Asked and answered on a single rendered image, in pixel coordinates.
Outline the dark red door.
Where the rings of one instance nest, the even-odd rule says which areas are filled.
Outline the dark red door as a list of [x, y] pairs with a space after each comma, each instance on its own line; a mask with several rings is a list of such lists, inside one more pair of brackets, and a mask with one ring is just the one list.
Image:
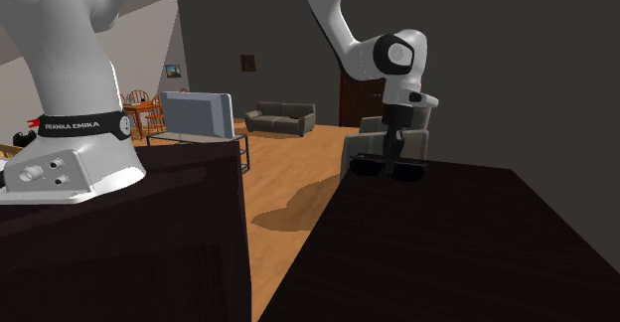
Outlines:
[[339, 125], [359, 127], [364, 117], [382, 115], [385, 83], [385, 79], [354, 80], [341, 72]]

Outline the black sunglasses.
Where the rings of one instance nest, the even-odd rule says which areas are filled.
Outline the black sunglasses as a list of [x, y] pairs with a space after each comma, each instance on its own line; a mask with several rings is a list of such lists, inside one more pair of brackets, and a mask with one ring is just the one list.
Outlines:
[[397, 158], [389, 160], [383, 155], [359, 153], [351, 157], [350, 170], [361, 176], [379, 177], [384, 175], [402, 182], [416, 182], [425, 174], [424, 161]]

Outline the grey sofa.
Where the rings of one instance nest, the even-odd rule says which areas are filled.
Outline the grey sofa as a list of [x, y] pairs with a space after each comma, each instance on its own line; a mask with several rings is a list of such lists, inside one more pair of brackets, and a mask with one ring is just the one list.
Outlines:
[[304, 136], [316, 123], [316, 105], [259, 101], [256, 109], [244, 115], [248, 131]]

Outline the dark wooden table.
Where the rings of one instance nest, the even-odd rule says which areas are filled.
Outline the dark wooden table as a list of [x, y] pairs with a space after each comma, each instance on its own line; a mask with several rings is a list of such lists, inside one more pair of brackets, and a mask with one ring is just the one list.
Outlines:
[[620, 322], [620, 272], [508, 169], [348, 174], [258, 322]]

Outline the glass television stand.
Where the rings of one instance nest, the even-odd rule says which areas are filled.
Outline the glass television stand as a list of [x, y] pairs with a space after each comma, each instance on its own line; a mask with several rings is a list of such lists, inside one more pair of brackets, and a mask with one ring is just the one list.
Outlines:
[[242, 174], [245, 174], [250, 170], [250, 157], [249, 157], [249, 145], [248, 136], [246, 134], [235, 134], [232, 138], [219, 137], [219, 136], [204, 136], [194, 135], [178, 132], [160, 132], [151, 135], [146, 135], [146, 143], [151, 145], [151, 141], [159, 139], [166, 141], [174, 141], [178, 144], [189, 143], [219, 143], [219, 142], [231, 142], [236, 141], [240, 143], [239, 156], [244, 158], [240, 163], [240, 170]]

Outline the grey television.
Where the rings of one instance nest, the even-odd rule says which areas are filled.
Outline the grey television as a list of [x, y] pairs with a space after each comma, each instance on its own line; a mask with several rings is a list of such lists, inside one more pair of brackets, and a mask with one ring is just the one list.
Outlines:
[[162, 91], [166, 130], [200, 136], [233, 138], [233, 103], [228, 93]]

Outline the orange wooden dining table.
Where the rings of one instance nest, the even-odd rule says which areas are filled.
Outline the orange wooden dining table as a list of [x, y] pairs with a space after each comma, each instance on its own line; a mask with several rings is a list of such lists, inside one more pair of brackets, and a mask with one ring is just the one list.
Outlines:
[[151, 101], [139, 101], [137, 103], [123, 104], [124, 110], [135, 117], [135, 126], [138, 129], [140, 137], [145, 136], [142, 124], [142, 114], [151, 115], [154, 112], [154, 104]]

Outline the dark robot stand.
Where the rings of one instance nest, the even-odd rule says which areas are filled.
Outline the dark robot stand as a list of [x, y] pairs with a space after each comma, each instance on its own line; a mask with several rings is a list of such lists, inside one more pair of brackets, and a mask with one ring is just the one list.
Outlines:
[[238, 143], [137, 153], [130, 187], [0, 206], [0, 322], [251, 322]]

